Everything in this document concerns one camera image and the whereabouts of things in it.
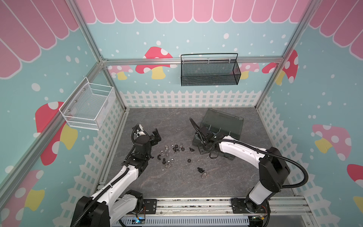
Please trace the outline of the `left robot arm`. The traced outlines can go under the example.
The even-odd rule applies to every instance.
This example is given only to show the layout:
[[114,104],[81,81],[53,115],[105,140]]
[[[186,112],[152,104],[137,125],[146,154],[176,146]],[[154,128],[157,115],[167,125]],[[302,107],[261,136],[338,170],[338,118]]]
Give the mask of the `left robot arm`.
[[121,170],[101,190],[78,200],[71,226],[111,227],[129,212],[138,214],[144,210],[143,194],[126,189],[145,171],[152,157],[152,147],[161,140],[158,130],[148,135],[140,124],[134,126],[133,146],[122,162]]

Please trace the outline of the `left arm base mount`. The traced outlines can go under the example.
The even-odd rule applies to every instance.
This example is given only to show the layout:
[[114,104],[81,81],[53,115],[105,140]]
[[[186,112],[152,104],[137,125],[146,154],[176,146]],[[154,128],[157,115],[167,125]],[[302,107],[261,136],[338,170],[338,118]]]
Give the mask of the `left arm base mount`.
[[157,199],[144,199],[142,205],[138,205],[136,210],[129,212],[131,215],[156,214]]

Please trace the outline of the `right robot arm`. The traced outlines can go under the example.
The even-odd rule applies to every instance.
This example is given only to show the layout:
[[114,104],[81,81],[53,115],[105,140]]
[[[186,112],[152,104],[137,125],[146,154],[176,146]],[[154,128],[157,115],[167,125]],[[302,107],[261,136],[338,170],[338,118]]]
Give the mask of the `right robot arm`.
[[[220,132],[212,133],[204,126],[199,127],[192,118],[189,120],[196,130],[203,150],[217,155],[232,155],[250,163],[259,170],[259,181],[244,200],[246,210],[250,213],[255,213],[263,203],[266,203],[269,198],[282,189],[298,188],[308,182],[307,170],[298,162],[282,156],[277,148],[258,148]],[[300,182],[285,184],[291,173],[288,163],[303,173],[303,179]]]

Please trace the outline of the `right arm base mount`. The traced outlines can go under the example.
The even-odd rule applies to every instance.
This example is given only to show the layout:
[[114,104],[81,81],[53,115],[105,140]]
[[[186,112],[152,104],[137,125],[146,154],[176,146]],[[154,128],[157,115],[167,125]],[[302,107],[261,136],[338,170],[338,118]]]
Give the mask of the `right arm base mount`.
[[231,199],[233,214],[267,214],[267,200],[258,205],[249,198]]

